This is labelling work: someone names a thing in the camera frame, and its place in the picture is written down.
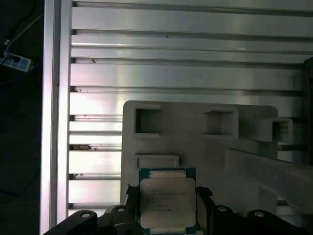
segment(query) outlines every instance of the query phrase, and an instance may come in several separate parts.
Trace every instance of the black mechanical part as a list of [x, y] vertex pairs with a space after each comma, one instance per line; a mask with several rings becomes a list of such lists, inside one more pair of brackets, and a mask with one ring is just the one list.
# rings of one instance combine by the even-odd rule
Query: black mechanical part
[[306, 159], [304, 164], [313, 165], [313, 58], [304, 62], [304, 133]]
[[307, 226], [306, 226], [306, 231], [308, 234], [312, 235], [313, 234], [313, 215], [307, 215], [306, 216], [307, 219]]
[[[93, 211], [78, 211], [52, 228], [46, 235], [142, 235], [138, 223], [139, 187], [129, 186], [125, 205], [107, 210], [97, 218]], [[304, 235], [297, 228], [274, 214], [263, 210], [250, 211], [246, 217], [224, 205], [215, 205], [208, 188], [197, 187], [197, 226], [204, 235]]]
[[85, 235], [97, 227], [97, 214], [81, 210], [50, 229], [45, 235]]

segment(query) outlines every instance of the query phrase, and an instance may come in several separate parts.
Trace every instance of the dark background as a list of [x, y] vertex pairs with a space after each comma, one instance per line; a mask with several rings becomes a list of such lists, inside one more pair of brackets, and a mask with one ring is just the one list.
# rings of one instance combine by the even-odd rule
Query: dark background
[[[18, 21], [32, 11], [34, 2], [35, 10], [20, 24], [14, 36], [44, 12], [44, 0], [0, 0], [1, 45]], [[41, 17], [12, 44], [9, 52], [40, 63], [43, 40], [44, 18]], [[22, 73], [0, 66], [0, 83]], [[41, 111], [41, 65], [22, 79], [0, 85], [0, 234], [3, 235], [39, 233]], [[18, 197], [13, 200], [3, 193], [5, 190]]]

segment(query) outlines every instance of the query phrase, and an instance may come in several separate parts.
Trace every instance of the cable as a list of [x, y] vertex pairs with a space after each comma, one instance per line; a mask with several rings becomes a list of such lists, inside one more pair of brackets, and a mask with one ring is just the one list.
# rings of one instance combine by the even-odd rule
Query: cable
[[30, 180], [30, 182], [26, 185], [26, 187], [20, 193], [10, 192], [10, 191], [8, 191], [6, 189], [0, 188], [0, 193], [6, 194], [6, 195], [9, 195], [9, 196], [12, 197], [11, 199], [0, 201], [0, 203], [12, 202], [15, 199], [18, 199], [19, 197], [21, 197], [29, 189], [29, 187], [33, 184], [33, 182], [37, 178], [37, 175], [38, 175], [38, 170], [36, 170], [33, 178]]
[[32, 5], [32, 8], [31, 8], [30, 12], [29, 12], [26, 16], [24, 16], [23, 18], [21, 18], [21, 19], [17, 22], [17, 24], [16, 24], [15, 27], [12, 29], [12, 31], [11, 31], [11, 33], [10, 33], [8, 39], [7, 39], [7, 43], [9, 43], [9, 42], [12, 40], [12, 38], [13, 38], [13, 36], [14, 36], [16, 30], [19, 28], [19, 26], [21, 25], [21, 23], [22, 23], [24, 20], [26, 20], [28, 17], [30, 17], [30, 16], [35, 12], [35, 9], [36, 9], [36, 0], [33, 0], [33, 5]]
[[4, 56], [8, 55], [8, 51], [10, 46], [20, 37], [22, 36], [35, 22], [37, 22], [37, 20], [39, 20], [44, 14], [41, 14], [39, 17], [37, 17], [32, 23], [30, 23], [16, 38], [14, 38], [12, 41], [10, 41], [10, 43], [6, 46], [5, 50], [4, 50]]
[[41, 64], [42, 64], [42, 61], [38, 62], [37, 64], [34, 65], [34, 67], [31, 69], [31, 71], [25, 72], [25, 73], [21, 74], [20, 76], [17, 76], [16, 78], [13, 78], [11, 80], [2, 82], [2, 83], [0, 83], [0, 86], [6, 85], [6, 84], [9, 84], [11, 82], [15, 82], [15, 81], [17, 81], [19, 79], [24, 78], [25, 76], [29, 75], [32, 71], [34, 71], [37, 67], [39, 67]]

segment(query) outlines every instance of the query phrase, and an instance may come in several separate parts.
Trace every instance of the metal surface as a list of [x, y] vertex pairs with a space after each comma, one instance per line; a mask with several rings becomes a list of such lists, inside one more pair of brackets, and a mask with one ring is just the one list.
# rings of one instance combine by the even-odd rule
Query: metal surface
[[56, 156], [59, 80], [60, 3], [45, 1], [40, 234], [56, 224]]
[[72, 27], [95, 30], [126, 29], [148, 32], [312, 37], [313, 32], [308, 30], [312, 23], [312, 18], [308, 17], [73, 7]]
[[70, 36], [71, 1], [63, 0], [61, 7], [60, 81], [58, 116], [58, 175], [57, 175], [57, 223], [68, 213], [68, 134], [70, 87]]
[[89, 213], [85, 213], [85, 214], [82, 214], [81, 216], [82, 216], [83, 218], [87, 218], [87, 217], [90, 216], [90, 214], [89, 214]]
[[[41, 233], [56, 210], [60, 222], [84, 203], [101, 210], [119, 201], [112, 179], [128, 100], [270, 105], [279, 117], [303, 117], [312, 2], [63, 0], [61, 22], [60, 2], [46, 1], [45, 10]], [[278, 158], [299, 164], [301, 135], [294, 139]], [[71, 144], [90, 149], [69, 151]]]
[[68, 184], [69, 203], [119, 204], [119, 180], [70, 180]]
[[226, 212], [226, 211], [227, 211], [227, 208], [226, 208], [226, 207], [218, 207], [218, 210], [219, 210], [219, 211], [222, 211], [222, 212], [223, 212], [223, 211]]
[[255, 212], [254, 213], [257, 217], [264, 217], [264, 214], [262, 212]]

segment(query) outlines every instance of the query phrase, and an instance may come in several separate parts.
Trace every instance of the power strip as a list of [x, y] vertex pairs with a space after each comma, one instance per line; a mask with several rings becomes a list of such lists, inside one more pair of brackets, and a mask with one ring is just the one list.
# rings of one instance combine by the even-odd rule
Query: power strip
[[[4, 62], [4, 66], [16, 69], [16, 70], [20, 70], [23, 72], [28, 72], [29, 70], [31, 70], [32, 66], [33, 66], [33, 61], [30, 59], [27, 59], [25, 57], [19, 56], [19, 55], [15, 55], [12, 53], [9, 53], [8, 56], [16, 56], [20, 58], [20, 61], [18, 63], [14, 63], [14, 61], [12, 59], [7, 59]], [[0, 64], [3, 62], [3, 60], [6, 57], [0, 58]]]

